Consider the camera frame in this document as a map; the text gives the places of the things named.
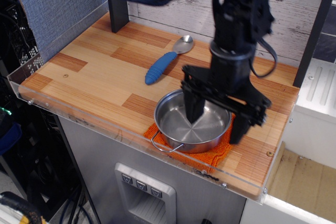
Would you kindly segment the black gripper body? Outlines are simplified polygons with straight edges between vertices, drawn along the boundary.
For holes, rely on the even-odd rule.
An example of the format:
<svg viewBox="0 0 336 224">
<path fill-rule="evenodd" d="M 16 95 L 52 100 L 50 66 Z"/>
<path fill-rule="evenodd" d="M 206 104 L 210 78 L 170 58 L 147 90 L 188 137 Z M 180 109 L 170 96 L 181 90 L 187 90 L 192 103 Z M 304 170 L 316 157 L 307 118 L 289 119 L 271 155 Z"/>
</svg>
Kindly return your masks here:
<svg viewBox="0 0 336 224">
<path fill-rule="evenodd" d="M 182 89 L 250 120 L 252 126 L 262 125 L 271 102 L 250 81 L 255 48 L 233 54 L 211 48 L 209 68 L 185 65 Z"/>
</svg>

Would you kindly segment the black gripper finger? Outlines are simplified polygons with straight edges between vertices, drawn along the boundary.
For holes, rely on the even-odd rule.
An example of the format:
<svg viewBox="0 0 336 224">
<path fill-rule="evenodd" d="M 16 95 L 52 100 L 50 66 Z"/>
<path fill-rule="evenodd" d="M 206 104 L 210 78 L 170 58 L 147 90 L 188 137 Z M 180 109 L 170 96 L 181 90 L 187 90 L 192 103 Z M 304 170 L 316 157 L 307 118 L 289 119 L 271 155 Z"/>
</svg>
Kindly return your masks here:
<svg viewBox="0 0 336 224">
<path fill-rule="evenodd" d="M 238 144 L 251 126 L 250 120 L 242 115 L 235 115 L 233 120 L 230 144 Z"/>
<path fill-rule="evenodd" d="M 183 90 L 186 118 L 193 124 L 204 113 L 205 99 L 188 90 Z"/>
</svg>

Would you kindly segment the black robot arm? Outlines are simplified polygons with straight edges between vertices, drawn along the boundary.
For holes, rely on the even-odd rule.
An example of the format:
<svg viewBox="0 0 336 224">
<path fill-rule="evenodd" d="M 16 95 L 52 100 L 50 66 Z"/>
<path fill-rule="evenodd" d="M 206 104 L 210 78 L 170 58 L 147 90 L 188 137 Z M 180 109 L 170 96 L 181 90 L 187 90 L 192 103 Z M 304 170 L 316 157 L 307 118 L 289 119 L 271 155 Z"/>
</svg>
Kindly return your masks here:
<svg viewBox="0 0 336 224">
<path fill-rule="evenodd" d="M 274 21 L 269 0 L 212 0 L 215 35 L 209 68 L 183 67 L 182 89 L 186 116 L 195 122 L 206 101 L 234 113 L 230 143 L 237 144 L 253 125 L 262 125 L 271 101 L 251 83 L 257 45 Z"/>
</svg>

